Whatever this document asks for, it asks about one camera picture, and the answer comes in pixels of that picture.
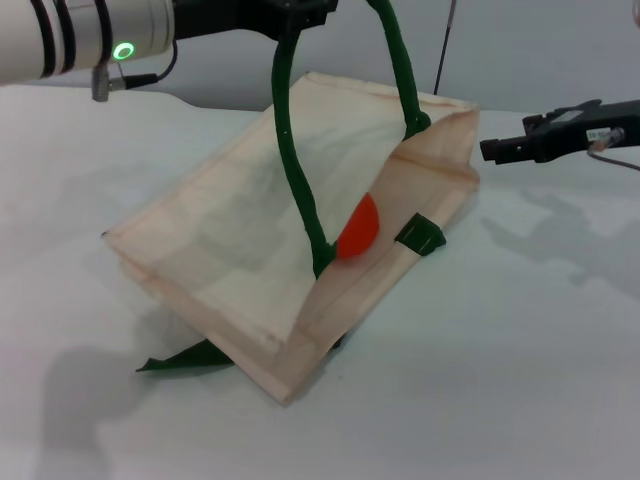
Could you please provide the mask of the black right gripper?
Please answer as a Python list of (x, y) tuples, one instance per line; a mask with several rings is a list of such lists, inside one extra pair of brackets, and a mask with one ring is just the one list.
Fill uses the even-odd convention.
[(587, 151), (614, 130), (624, 132), (612, 147), (639, 145), (639, 101), (603, 104), (590, 100), (545, 115), (522, 119), (526, 136), (488, 139), (480, 142), (485, 161), (530, 161), (546, 163), (570, 153)]

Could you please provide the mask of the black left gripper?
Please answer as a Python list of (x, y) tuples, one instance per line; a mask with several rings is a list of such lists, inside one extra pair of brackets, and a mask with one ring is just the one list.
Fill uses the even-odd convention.
[(176, 40), (247, 30), (278, 41), (324, 25), (336, 0), (183, 0), (173, 9)]

